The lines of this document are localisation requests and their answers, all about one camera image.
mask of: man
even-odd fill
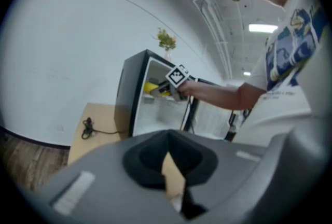
[[[318,0],[267,0],[288,17],[270,36],[251,76],[238,89],[187,81],[180,92],[218,107],[254,107],[234,142],[267,146],[289,132],[311,109],[297,76],[313,53],[330,44],[330,27]]]

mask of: forearm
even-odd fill
[[[229,110],[243,110],[238,88],[218,87],[195,82],[188,90],[188,94],[199,99]]]

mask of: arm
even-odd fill
[[[185,95],[229,110],[244,110],[255,105],[266,91],[244,83],[239,88],[217,87],[205,83],[186,81],[179,89]]]

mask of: black mini fridge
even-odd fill
[[[178,102],[172,97],[153,97],[144,93],[145,82],[162,83],[174,66],[150,50],[142,51],[125,60],[114,112],[117,130],[125,131],[129,137],[174,129],[213,139],[223,139],[227,132],[224,135],[226,128],[220,124],[224,123],[229,112],[226,120],[228,124],[231,111],[217,108],[193,97],[190,98],[192,101],[190,108],[188,101]],[[193,76],[190,76],[190,80],[207,82],[195,79]]]

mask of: ceiling light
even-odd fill
[[[266,24],[249,24],[250,32],[266,32],[272,33],[274,32],[278,26],[275,25],[266,25]]]

